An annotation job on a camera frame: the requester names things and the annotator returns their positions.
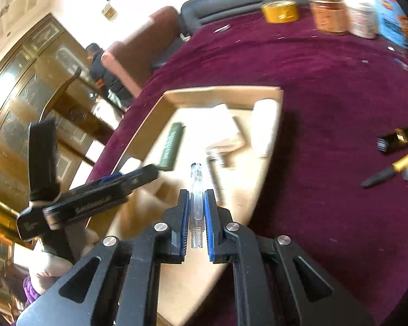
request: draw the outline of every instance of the purple sleeve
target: purple sleeve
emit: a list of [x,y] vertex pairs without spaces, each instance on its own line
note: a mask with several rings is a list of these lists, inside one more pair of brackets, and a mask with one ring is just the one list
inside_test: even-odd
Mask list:
[[31,303],[33,303],[36,299],[38,299],[41,295],[35,291],[32,287],[32,283],[30,281],[30,276],[27,276],[23,281],[23,288],[24,293],[26,293],[27,301],[26,307],[28,307]]

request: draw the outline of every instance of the roll of yellow tape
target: roll of yellow tape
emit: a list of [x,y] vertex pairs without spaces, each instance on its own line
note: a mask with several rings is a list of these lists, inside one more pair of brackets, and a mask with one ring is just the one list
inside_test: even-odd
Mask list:
[[261,11],[268,23],[287,23],[299,19],[296,3],[293,1],[276,1],[262,5]]

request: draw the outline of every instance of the sofa armrest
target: sofa armrest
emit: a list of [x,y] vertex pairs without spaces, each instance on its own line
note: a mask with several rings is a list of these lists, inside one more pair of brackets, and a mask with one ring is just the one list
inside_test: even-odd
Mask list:
[[152,62],[179,35],[178,12],[174,7],[163,7],[138,31],[122,42],[114,42],[101,62],[136,98],[153,74]]

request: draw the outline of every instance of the purple fabric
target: purple fabric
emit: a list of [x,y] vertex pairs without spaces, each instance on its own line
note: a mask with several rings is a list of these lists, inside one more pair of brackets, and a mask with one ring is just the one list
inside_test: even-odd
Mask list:
[[[359,183],[407,152],[385,157],[375,140],[408,126],[408,71],[383,41],[322,34],[308,9],[301,17],[272,25],[257,12],[201,28],[153,75],[89,179],[110,174],[166,90],[281,86],[279,141],[250,226],[292,237],[382,321],[408,287],[408,189],[401,177]],[[231,279],[224,274],[215,291],[224,298],[206,303],[201,322],[235,324],[233,291],[220,288]]]
[[23,288],[24,288],[24,293],[26,293],[26,296],[27,296],[26,307],[28,307],[31,303],[33,303],[36,299],[38,299],[41,296],[32,287],[32,282],[30,281],[30,276],[27,276],[24,279]]

